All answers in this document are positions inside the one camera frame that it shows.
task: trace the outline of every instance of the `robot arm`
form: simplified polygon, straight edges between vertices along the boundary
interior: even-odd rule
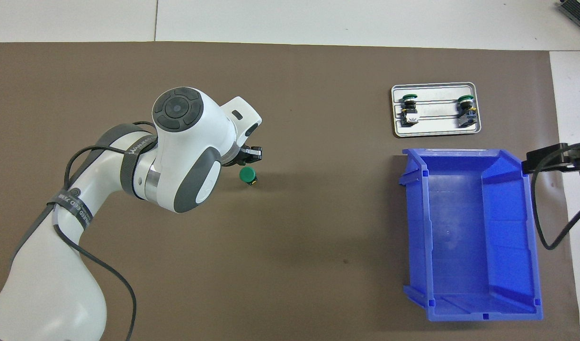
[[[208,198],[221,166],[262,157],[259,147],[244,145],[261,118],[239,97],[218,106],[199,90],[178,87],[155,101],[153,121],[156,137],[135,125],[106,132],[97,145],[125,153],[92,151],[23,237],[0,293],[0,340],[96,341],[104,331],[101,289],[54,224],[78,244],[117,190],[186,212]]]

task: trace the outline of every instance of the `brown mat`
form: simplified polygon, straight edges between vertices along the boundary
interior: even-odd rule
[[[394,84],[471,81],[483,130],[399,139]],[[549,54],[426,48],[213,43],[0,44],[0,289],[9,257],[61,186],[75,151],[117,123],[150,119],[160,93],[193,86],[236,95],[262,116],[264,148],[248,188],[223,169],[205,205],[175,215],[114,194],[81,245],[138,296],[133,340],[579,340],[569,244],[539,247],[545,318],[433,323],[409,281],[402,149],[556,143]],[[561,177],[540,182],[541,219],[567,218]],[[107,300],[105,341],[131,305],[87,261]]]

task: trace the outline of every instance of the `silver tray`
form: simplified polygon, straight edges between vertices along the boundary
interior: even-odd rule
[[[416,109],[420,119],[413,126],[403,126],[402,97],[409,93],[418,95]],[[457,99],[463,95],[473,96],[473,105],[477,108],[477,122],[460,128]],[[481,130],[477,94],[475,85],[471,82],[396,85],[391,89],[391,103],[394,132],[398,137],[475,134]]]

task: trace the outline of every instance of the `blue container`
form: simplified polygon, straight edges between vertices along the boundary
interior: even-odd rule
[[[541,320],[530,185],[499,149],[405,149],[410,285],[431,321]]]

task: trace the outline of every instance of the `black strap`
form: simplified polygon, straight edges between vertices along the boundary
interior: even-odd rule
[[[142,153],[150,151],[155,147],[156,142],[157,136],[155,135],[147,135],[139,138],[125,151],[124,158],[121,160],[121,169],[119,171],[121,188],[123,188],[124,192],[139,199],[142,198],[134,192],[134,171],[138,164],[138,157]]]
[[[86,204],[84,204],[84,201],[66,189],[61,189],[58,194],[48,201],[48,204],[58,204],[69,211],[69,213],[77,218],[81,226],[84,227],[84,230],[92,222],[92,218],[94,218]]]

